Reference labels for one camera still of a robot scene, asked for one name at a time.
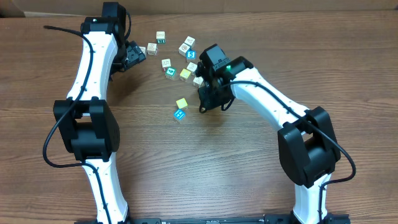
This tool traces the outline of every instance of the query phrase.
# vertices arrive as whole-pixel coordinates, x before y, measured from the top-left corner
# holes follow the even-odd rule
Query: wood grain
[[[79,29],[82,17],[0,20],[0,223],[73,223],[96,208],[80,168],[53,169],[42,144],[54,100],[75,79],[81,39],[43,25]],[[118,172],[133,217],[241,217],[289,213],[294,186],[279,164],[276,133],[243,102],[198,113],[194,86],[167,80],[161,60],[181,71],[190,35],[201,52],[218,43],[243,55],[291,99],[331,115],[339,143],[358,167],[330,186],[327,207],[353,223],[397,223],[398,14],[394,11],[133,16],[131,39],[167,44],[158,56],[116,74],[108,103],[121,128]],[[190,105],[187,123],[172,117]],[[73,162],[59,133],[50,159]],[[345,159],[332,178],[350,173]]]

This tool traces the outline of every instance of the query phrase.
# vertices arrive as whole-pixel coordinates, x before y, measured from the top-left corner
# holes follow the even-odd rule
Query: cube
[[[197,57],[197,52],[194,50],[187,51],[187,60],[195,60]]]
[[[149,55],[157,55],[157,44],[148,43],[147,52]]]
[[[205,86],[205,82],[202,77],[195,77],[193,79],[193,86],[197,86],[198,88]]]
[[[171,63],[170,59],[163,59],[162,60],[163,72],[166,72],[167,68],[169,68],[171,66],[172,66],[172,63]]]
[[[179,109],[188,108],[188,103],[185,98],[177,100],[176,103]]]
[[[176,75],[175,75],[176,72],[177,72],[177,70],[175,68],[173,68],[173,67],[167,68],[167,70],[166,70],[166,78],[174,80],[175,77],[176,77]]]
[[[158,44],[166,44],[166,33],[164,31],[157,31],[156,41]]]
[[[190,47],[189,45],[187,45],[187,44],[182,44],[182,45],[180,46],[180,48],[178,49],[178,52],[179,52],[182,56],[186,57],[187,51],[189,51],[190,49],[191,49],[191,47]]]
[[[188,36],[188,37],[185,39],[184,43],[185,43],[185,44],[188,44],[191,48],[193,48],[193,46],[195,46],[195,39],[192,38],[192,37],[190,37],[190,36]]]
[[[187,81],[190,75],[191,75],[191,72],[188,71],[187,69],[183,68],[180,73],[180,79],[183,81]]]
[[[139,47],[142,51],[142,53],[144,53],[145,57],[147,57],[147,49],[146,47]]]
[[[182,111],[181,109],[178,109],[176,112],[174,112],[174,119],[176,119],[180,124],[182,124],[185,119],[185,112]]]
[[[196,74],[198,65],[195,63],[190,62],[187,66],[187,69],[192,72],[192,74]]]

